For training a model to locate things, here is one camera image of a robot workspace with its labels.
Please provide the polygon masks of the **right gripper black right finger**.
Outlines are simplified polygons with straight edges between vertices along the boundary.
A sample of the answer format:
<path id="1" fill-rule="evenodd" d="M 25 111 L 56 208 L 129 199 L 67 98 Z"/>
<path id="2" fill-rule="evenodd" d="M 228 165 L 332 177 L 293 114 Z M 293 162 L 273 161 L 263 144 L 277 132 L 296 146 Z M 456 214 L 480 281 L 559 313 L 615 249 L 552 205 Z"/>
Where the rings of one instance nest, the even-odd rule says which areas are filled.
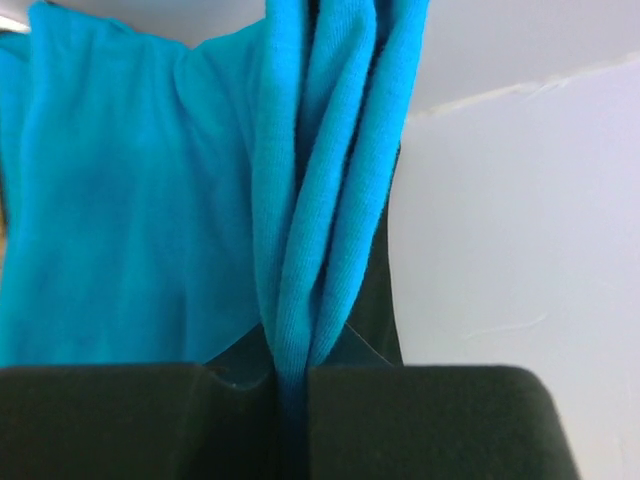
<path id="1" fill-rule="evenodd" d="M 313 479 L 577 479 L 554 401 L 512 366 L 393 366 L 347 328 L 308 376 Z"/>

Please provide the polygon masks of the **blue t shirt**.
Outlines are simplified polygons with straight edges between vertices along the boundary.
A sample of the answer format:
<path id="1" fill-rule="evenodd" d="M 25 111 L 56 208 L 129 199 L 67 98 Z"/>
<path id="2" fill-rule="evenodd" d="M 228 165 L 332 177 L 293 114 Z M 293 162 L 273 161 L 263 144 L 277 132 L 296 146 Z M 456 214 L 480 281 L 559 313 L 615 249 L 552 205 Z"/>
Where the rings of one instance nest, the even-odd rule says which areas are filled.
<path id="1" fill-rule="evenodd" d="M 424 1 L 270 1 L 196 48 L 34 3 L 1 38 L 5 366 L 212 359 L 256 325 L 286 422 L 354 306 Z"/>

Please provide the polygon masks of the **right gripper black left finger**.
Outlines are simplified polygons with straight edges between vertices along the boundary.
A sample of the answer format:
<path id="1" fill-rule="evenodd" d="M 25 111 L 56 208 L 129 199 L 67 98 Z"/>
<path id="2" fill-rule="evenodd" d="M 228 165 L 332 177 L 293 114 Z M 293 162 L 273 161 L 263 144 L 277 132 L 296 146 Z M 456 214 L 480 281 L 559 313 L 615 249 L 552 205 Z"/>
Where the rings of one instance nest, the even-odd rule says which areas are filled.
<path id="1" fill-rule="evenodd" d="M 274 479 L 276 424 L 261 328 L 204 365 L 1 372 L 5 479 Z"/>

